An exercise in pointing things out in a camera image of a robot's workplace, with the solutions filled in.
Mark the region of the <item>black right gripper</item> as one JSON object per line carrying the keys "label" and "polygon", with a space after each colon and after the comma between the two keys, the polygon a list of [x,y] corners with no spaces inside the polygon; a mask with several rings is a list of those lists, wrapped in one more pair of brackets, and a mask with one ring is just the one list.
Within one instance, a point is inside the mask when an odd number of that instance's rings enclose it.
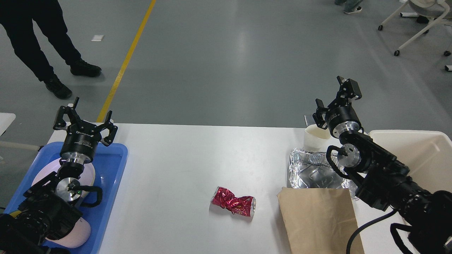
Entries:
{"label": "black right gripper", "polygon": [[362,124],[351,105],[352,101],[360,100],[362,92],[359,84],[353,79],[345,79],[337,76],[340,84],[335,99],[330,103],[330,109],[325,107],[321,99],[316,98],[316,111],[312,114],[313,120],[318,128],[329,129],[330,134],[339,138],[347,131],[358,132]]}

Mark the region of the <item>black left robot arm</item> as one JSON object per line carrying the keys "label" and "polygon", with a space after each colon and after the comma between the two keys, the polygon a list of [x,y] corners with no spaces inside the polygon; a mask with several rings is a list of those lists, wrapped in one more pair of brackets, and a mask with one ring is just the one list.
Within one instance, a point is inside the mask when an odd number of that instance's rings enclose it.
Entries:
{"label": "black left robot arm", "polygon": [[118,127],[111,120],[95,125],[82,120],[76,112],[79,98],[61,106],[55,116],[54,130],[67,135],[60,152],[60,168],[24,192],[25,200],[13,213],[1,214],[1,250],[7,254],[69,254],[64,248],[42,246],[46,240],[68,236],[82,222],[82,207],[98,206],[103,190],[80,182],[85,164],[95,157],[97,145],[110,146]]}

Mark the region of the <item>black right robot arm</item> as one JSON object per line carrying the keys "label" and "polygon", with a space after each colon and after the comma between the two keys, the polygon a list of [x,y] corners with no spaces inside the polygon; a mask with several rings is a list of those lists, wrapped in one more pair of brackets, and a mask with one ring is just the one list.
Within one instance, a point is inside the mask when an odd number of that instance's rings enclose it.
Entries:
{"label": "black right robot arm", "polygon": [[328,146],[327,161],[340,177],[357,185],[356,196],[368,206],[392,211],[371,220],[350,236],[346,253],[350,253],[355,237],[365,228],[399,213],[407,225],[392,223],[389,231],[395,244],[404,254],[410,250],[403,243],[398,230],[407,232],[408,240],[420,254],[450,254],[452,235],[451,192],[434,193],[421,188],[408,174],[409,168],[397,157],[364,133],[362,124],[352,107],[353,100],[362,98],[358,83],[338,76],[339,91],[326,107],[316,99],[317,109],[312,115],[315,124],[328,129],[341,147]]}

